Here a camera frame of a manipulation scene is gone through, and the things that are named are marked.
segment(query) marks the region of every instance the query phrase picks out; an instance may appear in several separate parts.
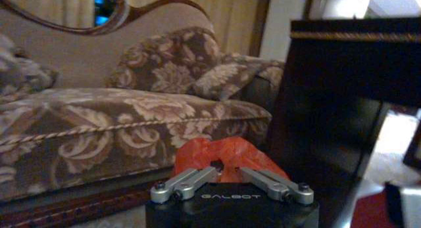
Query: floral pillow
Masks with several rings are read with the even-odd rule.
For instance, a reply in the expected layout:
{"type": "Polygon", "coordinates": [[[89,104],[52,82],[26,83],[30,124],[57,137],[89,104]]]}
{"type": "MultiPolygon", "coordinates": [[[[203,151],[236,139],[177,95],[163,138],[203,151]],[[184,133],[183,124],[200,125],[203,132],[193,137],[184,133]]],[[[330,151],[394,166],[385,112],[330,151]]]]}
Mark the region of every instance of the floral pillow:
{"type": "Polygon", "coordinates": [[[0,34],[0,104],[52,86],[57,72],[22,57],[6,36],[0,34]]]}
{"type": "Polygon", "coordinates": [[[193,83],[192,94],[211,100],[227,100],[252,81],[258,66],[236,63],[216,65],[193,83]]]}
{"type": "Polygon", "coordinates": [[[217,58],[213,34],[203,28],[153,36],[124,51],[107,86],[184,94],[217,58]]]}

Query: floral sofa cushion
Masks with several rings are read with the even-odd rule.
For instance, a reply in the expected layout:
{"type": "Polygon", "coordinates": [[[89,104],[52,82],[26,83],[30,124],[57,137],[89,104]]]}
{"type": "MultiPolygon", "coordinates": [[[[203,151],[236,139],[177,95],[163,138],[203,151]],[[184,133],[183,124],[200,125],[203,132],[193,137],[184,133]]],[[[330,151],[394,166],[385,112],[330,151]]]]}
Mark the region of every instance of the floral sofa cushion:
{"type": "Polygon", "coordinates": [[[212,32],[185,28],[153,36],[124,51],[108,87],[184,94],[217,60],[212,32]]]}
{"type": "Polygon", "coordinates": [[[168,167],[195,137],[266,137],[238,101],[125,89],[48,89],[0,105],[0,200],[168,167]]]}

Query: dark wooden cabinet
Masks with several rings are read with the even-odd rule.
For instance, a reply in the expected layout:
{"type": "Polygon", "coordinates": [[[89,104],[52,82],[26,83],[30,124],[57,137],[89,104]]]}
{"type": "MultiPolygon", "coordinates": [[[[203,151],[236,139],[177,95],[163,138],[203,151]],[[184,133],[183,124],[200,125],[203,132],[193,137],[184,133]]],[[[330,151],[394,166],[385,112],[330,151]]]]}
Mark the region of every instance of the dark wooden cabinet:
{"type": "Polygon", "coordinates": [[[421,106],[421,19],[292,21],[268,155],[306,182],[330,227],[389,103],[421,106]]]}

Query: orange plastic bag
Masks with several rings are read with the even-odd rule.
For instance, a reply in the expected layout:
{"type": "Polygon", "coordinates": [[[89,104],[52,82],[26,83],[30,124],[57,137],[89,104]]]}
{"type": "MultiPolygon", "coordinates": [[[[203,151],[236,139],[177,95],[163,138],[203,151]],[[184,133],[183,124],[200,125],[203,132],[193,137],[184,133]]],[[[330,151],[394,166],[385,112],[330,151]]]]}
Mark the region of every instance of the orange plastic bag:
{"type": "Polygon", "coordinates": [[[188,168],[203,169],[217,160],[223,163],[219,182],[240,182],[238,168],[243,166],[254,170],[270,170],[288,179],[271,159],[240,137],[213,142],[205,138],[191,139],[176,152],[173,173],[177,175],[188,168]]]}

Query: logo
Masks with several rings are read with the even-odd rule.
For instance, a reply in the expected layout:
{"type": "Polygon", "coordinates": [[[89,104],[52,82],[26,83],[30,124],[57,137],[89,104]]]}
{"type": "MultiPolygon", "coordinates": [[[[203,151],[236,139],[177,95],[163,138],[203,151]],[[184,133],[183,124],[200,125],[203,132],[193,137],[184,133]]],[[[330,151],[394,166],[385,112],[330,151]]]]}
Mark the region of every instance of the logo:
{"type": "Polygon", "coordinates": [[[211,199],[211,198],[217,198],[217,199],[252,199],[252,198],[259,198],[260,195],[201,195],[201,198],[204,199],[211,199]]]}

